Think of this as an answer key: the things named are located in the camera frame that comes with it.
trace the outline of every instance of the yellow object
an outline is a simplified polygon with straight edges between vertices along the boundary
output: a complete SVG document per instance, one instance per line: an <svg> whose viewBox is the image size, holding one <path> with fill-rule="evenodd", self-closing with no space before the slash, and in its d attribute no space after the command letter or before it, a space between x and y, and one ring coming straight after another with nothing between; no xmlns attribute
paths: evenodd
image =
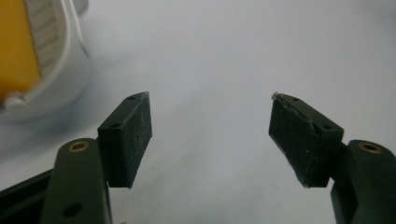
<svg viewBox="0 0 396 224"><path fill-rule="evenodd" d="M23 0L0 0L0 104L8 92L25 92L40 79Z"/></svg>

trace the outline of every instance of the white surface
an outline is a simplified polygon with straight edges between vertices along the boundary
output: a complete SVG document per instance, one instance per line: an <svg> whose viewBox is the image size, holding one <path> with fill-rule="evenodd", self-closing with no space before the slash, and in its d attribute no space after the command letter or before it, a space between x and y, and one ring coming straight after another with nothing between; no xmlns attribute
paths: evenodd
<svg viewBox="0 0 396 224"><path fill-rule="evenodd" d="M51 168L128 95L150 92L153 138L114 223L334 223L267 134L274 91L394 150L396 2L91 1L92 76L63 111L0 127L0 189Z"/></svg>

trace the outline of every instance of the white table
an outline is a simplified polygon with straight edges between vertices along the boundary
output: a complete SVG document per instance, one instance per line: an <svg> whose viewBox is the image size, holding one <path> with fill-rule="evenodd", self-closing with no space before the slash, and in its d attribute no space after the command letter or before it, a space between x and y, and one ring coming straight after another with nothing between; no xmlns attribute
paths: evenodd
<svg viewBox="0 0 396 224"><path fill-rule="evenodd" d="M122 99L150 92L153 138L114 223L334 223L330 189L304 189L268 136L275 91L394 153L396 2L91 1L87 90L43 119L0 126L0 189Z"/></svg>

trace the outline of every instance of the white plastic rim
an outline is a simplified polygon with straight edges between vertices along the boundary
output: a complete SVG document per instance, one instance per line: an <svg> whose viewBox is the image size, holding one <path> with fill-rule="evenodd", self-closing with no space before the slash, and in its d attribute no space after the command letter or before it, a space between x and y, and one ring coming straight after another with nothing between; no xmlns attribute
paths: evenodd
<svg viewBox="0 0 396 224"><path fill-rule="evenodd" d="M78 13L85 11L88 0L50 2L60 26L63 42L60 55L49 73L31 90L7 97L0 105L0 120L32 119L54 112L70 104L86 86L90 63Z"/></svg>

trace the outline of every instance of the screw hole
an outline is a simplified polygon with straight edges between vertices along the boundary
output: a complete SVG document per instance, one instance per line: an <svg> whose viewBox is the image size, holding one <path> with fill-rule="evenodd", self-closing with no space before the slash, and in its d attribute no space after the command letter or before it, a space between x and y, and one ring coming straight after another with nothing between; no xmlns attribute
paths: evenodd
<svg viewBox="0 0 396 224"><path fill-rule="evenodd" d="M332 126L330 126L330 125L323 125L322 127L324 129L326 129L326 130L331 130L332 129Z"/></svg>
<svg viewBox="0 0 396 224"><path fill-rule="evenodd" d="M120 125L119 124L111 124L108 127L110 127L110 128L118 128L118 127L120 127Z"/></svg>
<svg viewBox="0 0 396 224"><path fill-rule="evenodd" d="M368 144L368 143L361 143L359 144L359 147L365 151L371 152L371 153L381 153L382 149L379 147L376 147L372 144Z"/></svg>
<svg viewBox="0 0 396 224"><path fill-rule="evenodd" d="M71 152L80 152L88 148L90 144L88 142L76 142L69 147Z"/></svg>
<svg viewBox="0 0 396 224"><path fill-rule="evenodd" d="M81 203L72 203L64 209L64 217L74 217L82 210Z"/></svg>

